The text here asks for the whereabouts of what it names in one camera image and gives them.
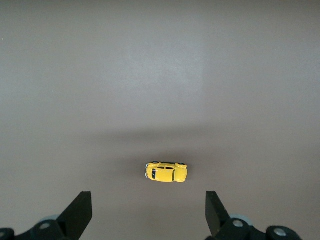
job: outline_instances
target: car window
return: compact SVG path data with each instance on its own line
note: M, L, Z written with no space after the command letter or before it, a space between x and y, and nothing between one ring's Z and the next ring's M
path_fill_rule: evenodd
M156 179L156 170L155 169L152 169L152 178L153 179Z

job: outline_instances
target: screw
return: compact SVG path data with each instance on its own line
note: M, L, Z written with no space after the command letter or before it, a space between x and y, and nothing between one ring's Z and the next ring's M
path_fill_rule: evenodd
M50 227L50 224L49 223L44 223L39 227L39 229L40 230L44 230L44 229L47 229L48 227Z
M240 220L234 220L233 225L235 225L237 228L242 228L244 224Z
M287 233L282 230L281 228L276 228L275 230L273 230L275 234L277 234L280 237L285 237L287 236Z

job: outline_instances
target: toy car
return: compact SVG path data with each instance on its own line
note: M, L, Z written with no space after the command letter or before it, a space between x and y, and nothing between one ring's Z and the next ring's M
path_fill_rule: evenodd
M158 182L183 183L188 174L188 166L184 163L153 161L145 166L145 177Z

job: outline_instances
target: car's rear window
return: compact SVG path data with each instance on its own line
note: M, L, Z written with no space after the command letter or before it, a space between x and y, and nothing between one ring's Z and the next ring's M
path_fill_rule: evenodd
M153 179L156 179L156 170L155 169L152 169L152 178Z

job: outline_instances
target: car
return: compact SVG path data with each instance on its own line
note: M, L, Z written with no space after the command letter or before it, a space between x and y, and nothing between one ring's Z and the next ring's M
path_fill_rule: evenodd
M188 175L188 166L184 163L149 162L145 166L145 177L152 181L183 183Z

